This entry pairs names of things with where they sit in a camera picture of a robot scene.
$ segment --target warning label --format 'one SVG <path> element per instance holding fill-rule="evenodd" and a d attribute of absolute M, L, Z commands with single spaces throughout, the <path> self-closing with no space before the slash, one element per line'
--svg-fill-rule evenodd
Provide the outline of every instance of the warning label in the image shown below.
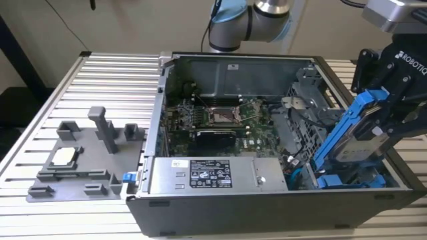
<path fill-rule="evenodd" d="M 232 188 L 229 160 L 190 160 L 189 186 L 192 188 Z"/>

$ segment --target blue tab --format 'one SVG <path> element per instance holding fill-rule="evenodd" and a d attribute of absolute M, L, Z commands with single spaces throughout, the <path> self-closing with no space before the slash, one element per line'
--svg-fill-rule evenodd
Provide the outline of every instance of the blue tab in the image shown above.
<path fill-rule="evenodd" d="M 318 188 L 324 189 L 326 187 L 337 187 L 342 185 L 340 177 L 333 175 L 322 175 L 317 178 Z"/>
<path fill-rule="evenodd" d="M 122 174 L 122 182 L 128 184 L 136 183 L 136 173 L 125 173 Z"/>

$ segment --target black cable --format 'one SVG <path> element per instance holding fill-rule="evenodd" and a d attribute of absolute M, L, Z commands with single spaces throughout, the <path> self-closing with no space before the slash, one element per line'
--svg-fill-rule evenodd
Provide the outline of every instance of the black cable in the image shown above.
<path fill-rule="evenodd" d="M 362 3 L 357 3 L 357 2 L 353 2 L 350 0 L 340 0 L 342 4 L 353 7 L 353 8 L 357 8 L 357 9 L 362 9 L 365 7 L 365 4 Z"/>
<path fill-rule="evenodd" d="M 205 27 L 205 30 L 204 30 L 204 33 L 202 33 L 202 37 L 201 37 L 201 42 L 200 42 L 200 52 L 201 53 L 202 53 L 202 43 L 205 42 L 206 33 L 210 30 L 212 20 L 213 20 L 216 14 L 218 13 L 218 10 L 220 10 L 220 7 L 221 7 L 221 3 L 222 3 L 222 0 L 214 0 L 210 17 L 209 17 L 209 20 L 208 20 L 208 24 L 206 24 L 206 27 Z"/>
<path fill-rule="evenodd" d="M 289 114 L 289 116 L 290 116 L 292 112 L 294 112 L 294 113 L 297 114 L 298 118 L 302 119 L 302 120 L 304 120 L 306 123 L 309 123 L 310 125 L 313 125 L 313 126 L 316 126 L 316 127 L 318 127 L 318 128 L 322 128 L 322 129 L 326 129 L 326 128 L 328 128 L 328 126 L 326 126 L 325 124 L 321 124 L 321 123 L 318 123 L 318 122 L 314 122 L 314 121 L 309 120 L 309 119 L 296 110 L 294 107 L 290 107 L 290 108 L 288 109 L 288 114 Z"/>
<path fill-rule="evenodd" d="M 300 149 L 297 150 L 296 153 L 292 154 L 292 157 L 293 157 L 293 158 L 302 152 L 304 147 L 305 147 L 305 143 L 304 143 L 304 141 L 302 141 L 301 144 L 300 144 Z"/>
<path fill-rule="evenodd" d="M 64 23 L 66 29 L 69 30 L 69 32 L 72 33 L 72 35 L 74 36 L 74 38 L 78 40 L 78 42 L 80 42 L 81 45 L 84 46 L 85 50 L 89 51 L 86 45 L 84 44 L 84 42 L 81 41 L 81 39 L 77 37 L 77 35 L 74 34 L 73 30 L 70 30 L 70 28 L 68 27 L 65 20 L 62 19 L 61 15 L 60 15 L 58 12 L 56 11 L 56 9 L 54 9 L 54 7 L 52 6 L 52 4 L 49 3 L 49 1 L 48 1 L 48 0 L 44 0 L 44 1 L 45 1 L 45 3 L 49 5 L 49 7 L 52 8 L 52 10 L 54 11 L 54 13 L 56 13 L 56 15 L 58 16 L 61 22 Z"/>

